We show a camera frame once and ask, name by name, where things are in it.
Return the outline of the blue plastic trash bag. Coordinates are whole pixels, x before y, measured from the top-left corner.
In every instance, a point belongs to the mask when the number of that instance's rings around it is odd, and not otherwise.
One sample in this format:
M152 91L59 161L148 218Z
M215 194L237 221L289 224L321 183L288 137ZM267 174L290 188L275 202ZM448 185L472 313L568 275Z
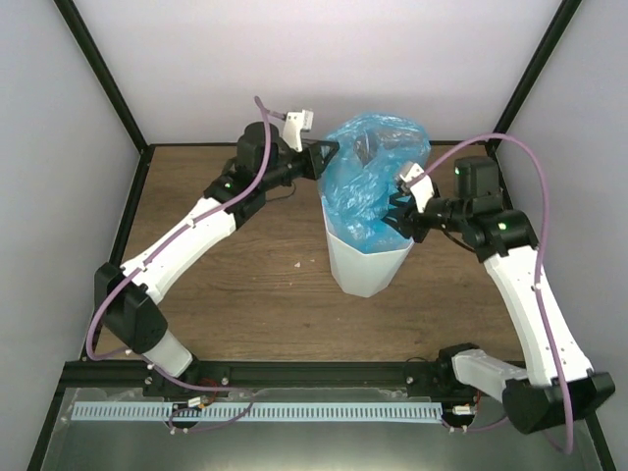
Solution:
M395 115L367 113L342 124L327 140L339 144L319 180L332 233L362 253L403 248L408 240L383 218L401 167L426 165L431 144L424 127Z

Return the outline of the white plastic trash bin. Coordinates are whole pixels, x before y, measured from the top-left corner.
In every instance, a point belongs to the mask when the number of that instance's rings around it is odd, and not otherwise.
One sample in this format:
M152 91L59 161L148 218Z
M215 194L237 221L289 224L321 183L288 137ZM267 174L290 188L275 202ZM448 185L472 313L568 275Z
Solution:
M396 250L360 252L337 237L325 204L321 206L331 274L340 289L346 294L368 298L387 288L414 242L406 239Z

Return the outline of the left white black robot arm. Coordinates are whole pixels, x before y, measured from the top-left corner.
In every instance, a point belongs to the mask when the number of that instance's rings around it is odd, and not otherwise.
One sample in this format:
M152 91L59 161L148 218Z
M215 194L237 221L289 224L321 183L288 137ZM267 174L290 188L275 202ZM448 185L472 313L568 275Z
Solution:
M318 181L339 152L335 141L282 137L272 124L248 125L220 176L192 209L149 248L94 275L94 324L166 376L177 395L193 394L200 372L176 339L159 305L175 282L208 250L231 236L267 202L268 191L304 178Z

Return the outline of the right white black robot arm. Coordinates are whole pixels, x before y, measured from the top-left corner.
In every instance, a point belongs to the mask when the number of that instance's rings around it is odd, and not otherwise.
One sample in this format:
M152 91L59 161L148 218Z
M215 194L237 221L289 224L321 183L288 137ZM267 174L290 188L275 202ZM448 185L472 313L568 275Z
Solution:
M439 353L439 389L457 395L467 387L504 407L523 434L582 420L615 392L610 375L595 372L573 338L549 282L538 268L540 242L528 217L505 206L499 169L489 157L454 163L454 196L438 188L413 162L396 176L384 222L405 238L422 242L429 231L459 233L497 286L521 344L522 368L491 357L473 343Z

